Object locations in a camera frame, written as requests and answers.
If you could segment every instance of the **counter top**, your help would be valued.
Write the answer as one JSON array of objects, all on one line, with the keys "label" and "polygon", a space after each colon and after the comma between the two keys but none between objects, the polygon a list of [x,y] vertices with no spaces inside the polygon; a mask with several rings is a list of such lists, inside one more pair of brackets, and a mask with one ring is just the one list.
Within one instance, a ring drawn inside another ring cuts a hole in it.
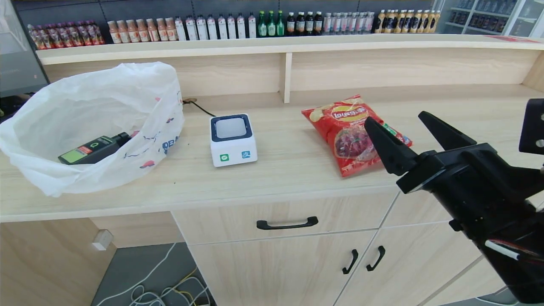
[{"label": "counter top", "polygon": [[508,42],[486,35],[372,34],[238,40],[164,41],[86,46],[37,51],[43,65],[137,58],[222,56],[285,52],[372,50],[391,48],[498,48],[544,50],[544,39]]},{"label": "counter top", "polygon": [[527,100],[543,93],[523,85],[441,85],[295,91],[290,105],[278,94],[200,97],[216,115],[247,112],[259,160],[214,168],[208,116],[184,107],[186,123],[177,144],[152,172],[124,186],[91,194],[44,196],[0,153],[0,221],[125,215],[189,207],[269,203],[364,194],[393,186],[397,177],[381,165],[342,179],[325,142],[301,109],[360,93],[385,122],[410,137],[416,152],[440,150],[417,114],[426,110],[480,142],[489,142],[516,166],[539,167],[541,156],[517,151]]}]

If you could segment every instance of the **green glass bottle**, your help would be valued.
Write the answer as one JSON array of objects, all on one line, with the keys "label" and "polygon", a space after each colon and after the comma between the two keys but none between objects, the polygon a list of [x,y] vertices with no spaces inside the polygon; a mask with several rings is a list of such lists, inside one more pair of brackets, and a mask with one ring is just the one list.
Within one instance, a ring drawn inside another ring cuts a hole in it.
[{"label": "green glass bottle", "polygon": [[268,11],[268,36],[276,36],[276,24],[274,23],[274,11]]},{"label": "green glass bottle", "polygon": [[277,11],[276,35],[283,36],[285,27],[283,26],[283,11]]},{"label": "green glass bottle", "polygon": [[259,37],[266,37],[267,36],[267,24],[264,21],[264,11],[259,12],[259,27],[258,27],[258,33]]}]

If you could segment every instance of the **white plastic bag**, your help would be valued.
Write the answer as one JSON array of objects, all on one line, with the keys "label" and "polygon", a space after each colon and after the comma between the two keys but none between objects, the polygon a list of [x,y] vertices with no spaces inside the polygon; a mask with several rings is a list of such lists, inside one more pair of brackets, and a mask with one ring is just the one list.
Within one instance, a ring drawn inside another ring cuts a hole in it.
[{"label": "white plastic bag", "polygon": [[[121,64],[61,79],[0,125],[0,149],[46,195],[121,186],[150,172],[183,127],[176,70],[164,63]],[[68,166],[58,156],[100,136],[135,134],[96,164]]]}]

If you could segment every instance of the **black handle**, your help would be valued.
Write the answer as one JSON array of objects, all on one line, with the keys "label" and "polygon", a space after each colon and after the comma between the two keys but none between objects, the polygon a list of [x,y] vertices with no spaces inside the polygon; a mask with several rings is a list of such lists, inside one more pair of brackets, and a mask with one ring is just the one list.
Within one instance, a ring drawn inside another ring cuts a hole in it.
[{"label": "black handle", "polygon": [[351,268],[353,268],[353,265],[357,261],[357,258],[359,258],[359,253],[356,249],[351,250],[351,254],[353,255],[353,259],[351,260],[351,265],[349,265],[349,268],[342,268],[342,273],[348,274],[349,271],[351,271]]},{"label": "black handle", "polygon": [[378,257],[378,261],[374,264],[374,266],[367,265],[367,270],[368,270],[368,271],[374,271],[374,269],[376,269],[376,267],[377,267],[378,264],[380,263],[381,259],[384,258],[384,255],[385,255],[385,248],[384,248],[384,246],[379,246],[379,247],[378,247],[378,252],[380,252],[380,257]]},{"label": "black handle", "polygon": [[308,222],[304,224],[297,224],[297,225],[285,225],[282,227],[271,227],[268,225],[268,222],[266,220],[259,220],[257,221],[257,228],[262,230],[271,230],[271,229],[297,229],[297,228],[309,228],[318,223],[317,217],[308,217]]}]

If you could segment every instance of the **white scanner box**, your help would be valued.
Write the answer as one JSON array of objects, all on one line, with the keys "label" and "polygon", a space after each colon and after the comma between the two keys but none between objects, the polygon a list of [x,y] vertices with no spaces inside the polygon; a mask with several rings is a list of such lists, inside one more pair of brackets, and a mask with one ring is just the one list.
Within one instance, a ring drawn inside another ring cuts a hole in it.
[{"label": "white scanner box", "polygon": [[257,144],[247,114],[212,117],[209,122],[215,167],[257,161]]}]

